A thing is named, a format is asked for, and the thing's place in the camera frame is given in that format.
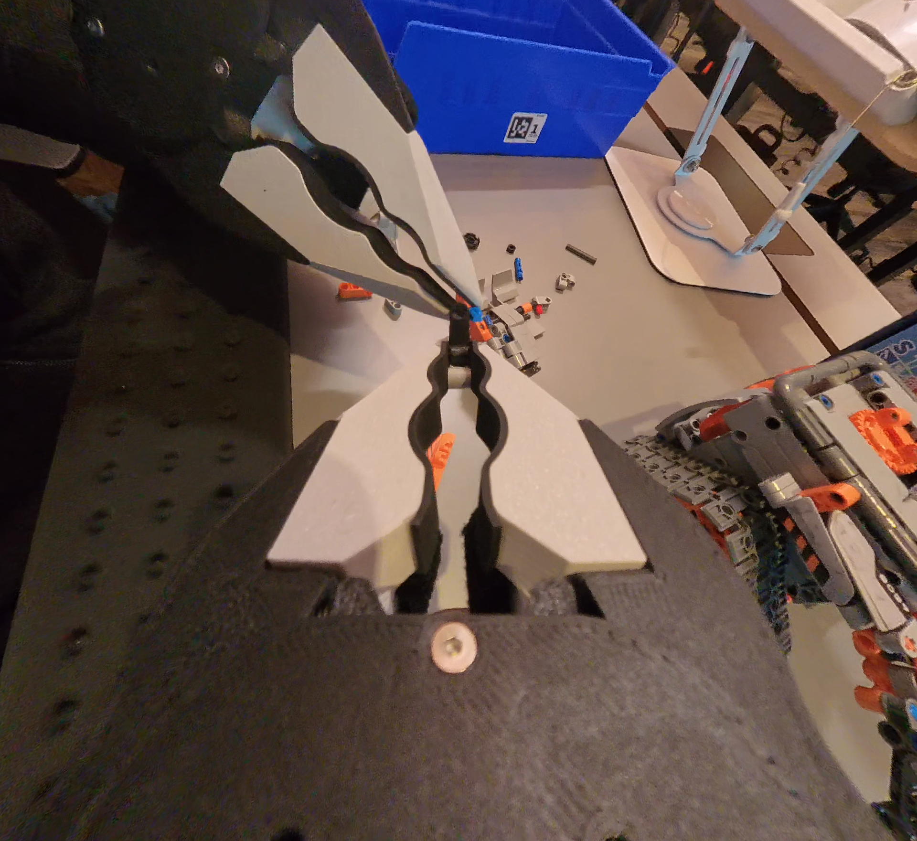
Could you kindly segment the black perforated board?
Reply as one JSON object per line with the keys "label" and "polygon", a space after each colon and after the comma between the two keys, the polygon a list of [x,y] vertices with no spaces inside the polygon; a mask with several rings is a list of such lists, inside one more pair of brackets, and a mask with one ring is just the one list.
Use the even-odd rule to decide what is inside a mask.
{"label": "black perforated board", "polygon": [[2,663],[2,839],[215,839],[271,771],[282,633],[326,585],[264,557],[292,449],[285,260],[128,173],[75,354],[15,369],[2,483],[42,461]]}

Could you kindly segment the grey orange tracked toy robot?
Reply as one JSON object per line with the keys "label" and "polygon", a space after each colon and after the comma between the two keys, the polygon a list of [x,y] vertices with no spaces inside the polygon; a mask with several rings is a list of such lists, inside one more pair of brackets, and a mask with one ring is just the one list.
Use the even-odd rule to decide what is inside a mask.
{"label": "grey orange tracked toy robot", "polygon": [[851,351],[670,415],[625,452],[710,533],[753,588],[780,649],[789,606],[833,606],[881,715],[889,798],[915,839],[915,393],[871,351]]}

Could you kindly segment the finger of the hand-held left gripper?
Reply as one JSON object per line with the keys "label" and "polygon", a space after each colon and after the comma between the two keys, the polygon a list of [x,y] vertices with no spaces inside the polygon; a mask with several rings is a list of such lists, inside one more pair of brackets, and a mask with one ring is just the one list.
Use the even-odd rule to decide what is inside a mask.
{"label": "finger of the hand-held left gripper", "polygon": [[320,24],[292,56],[292,104],[316,144],[361,167],[381,210],[416,234],[429,269],[479,307],[472,259],[422,139],[399,124]]}
{"label": "finger of the hand-held left gripper", "polygon": [[315,270],[430,316],[454,309],[455,295],[407,262],[377,221],[341,203],[297,148],[233,153],[221,187]]}

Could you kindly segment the blue storage bin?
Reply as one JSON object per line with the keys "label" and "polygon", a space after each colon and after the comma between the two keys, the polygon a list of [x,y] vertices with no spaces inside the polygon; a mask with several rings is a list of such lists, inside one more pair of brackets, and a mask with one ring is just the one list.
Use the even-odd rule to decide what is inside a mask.
{"label": "blue storage bin", "polygon": [[600,159],[674,68],[610,0],[361,0],[431,153]]}

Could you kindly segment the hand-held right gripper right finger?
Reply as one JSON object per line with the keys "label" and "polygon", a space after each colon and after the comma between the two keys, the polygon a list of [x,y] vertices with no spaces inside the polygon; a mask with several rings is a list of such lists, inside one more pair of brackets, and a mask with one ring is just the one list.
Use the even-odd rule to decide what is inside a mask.
{"label": "hand-held right gripper right finger", "polygon": [[537,382],[487,345],[486,394],[498,402],[502,446],[491,452],[476,432],[480,402],[458,391],[458,529],[490,485],[502,527],[498,569],[532,587],[575,573],[634,571],[648,557],[613,491],[579,419]]}

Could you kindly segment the blue robot kit box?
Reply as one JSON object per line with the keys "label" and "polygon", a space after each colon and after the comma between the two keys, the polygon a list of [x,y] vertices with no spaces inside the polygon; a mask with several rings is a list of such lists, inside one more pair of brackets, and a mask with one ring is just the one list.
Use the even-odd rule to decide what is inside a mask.
{"label": "blue robot kit box", "polygon": [[885,361],[904,387],[916,392],[916,313],[865,336],[839,352],[869,351]]}

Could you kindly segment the white book stand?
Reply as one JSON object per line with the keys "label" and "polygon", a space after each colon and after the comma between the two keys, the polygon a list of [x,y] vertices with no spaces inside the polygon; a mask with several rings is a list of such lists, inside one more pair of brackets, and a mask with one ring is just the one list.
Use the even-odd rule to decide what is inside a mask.
{"label": "white book stand", "polygon": [[[915,7],[891,0],[846,19],[819,0],[717,0],[739,24],[720,73],[681,159],[610,149],[606,163],[649,262],[681,285],[772,297],[781,288],[764,249],[801,208],[829,168],[857,137],[861,122],[897,126],[915,114]],[[836,126],[796,183],[759,229],[703,166],[714,128],[755,40],[771,36],[803,57],[803,75],[827,79],[849,97],[825,98],[838,108]]]}

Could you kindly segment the orange curved brick piece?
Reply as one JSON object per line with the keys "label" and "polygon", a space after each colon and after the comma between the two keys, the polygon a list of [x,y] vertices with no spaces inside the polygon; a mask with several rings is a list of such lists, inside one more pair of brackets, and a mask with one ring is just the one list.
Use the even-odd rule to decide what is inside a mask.
{"label": "orange curved brick piece", "polygon": [[439,434],[427,449],[431,467],[434,491],[438,491],[455,444],[455,435],[450,432]]}

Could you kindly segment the black brick connector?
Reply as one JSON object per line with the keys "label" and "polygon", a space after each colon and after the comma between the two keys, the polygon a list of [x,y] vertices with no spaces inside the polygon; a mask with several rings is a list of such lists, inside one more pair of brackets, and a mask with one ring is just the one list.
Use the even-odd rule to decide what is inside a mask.
{"label": "black brick connector", "polygon": [[469,386],[474,353],[470,340],[470,311],[468,305],[461,301],[450,311],[446,353],[448,388],[461,389]]}

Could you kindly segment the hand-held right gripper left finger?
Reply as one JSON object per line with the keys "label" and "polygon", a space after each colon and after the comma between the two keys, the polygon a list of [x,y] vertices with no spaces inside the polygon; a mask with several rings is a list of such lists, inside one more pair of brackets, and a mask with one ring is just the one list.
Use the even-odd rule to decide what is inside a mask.
{"label": "hand-held right gripper left finger", "polygon": [[431,609],[441,560],[431,445],[448,346],[427,345],[338,418],[267,554],[279,570],[363,580],[397,611]]}

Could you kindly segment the small grey orange brick assembly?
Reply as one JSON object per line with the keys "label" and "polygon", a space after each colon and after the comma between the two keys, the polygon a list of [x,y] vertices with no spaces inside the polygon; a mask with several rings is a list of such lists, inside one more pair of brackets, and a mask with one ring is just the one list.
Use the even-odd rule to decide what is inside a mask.
{"label": "small grey orange brick assembly", "polygon": [[541,371],[537,343],[544,335],[542,317],[553,303],[551,296],[522,297],[521,283],[512,268],[479,280],[484,325],[490,331],[487,344],[522,374]]}

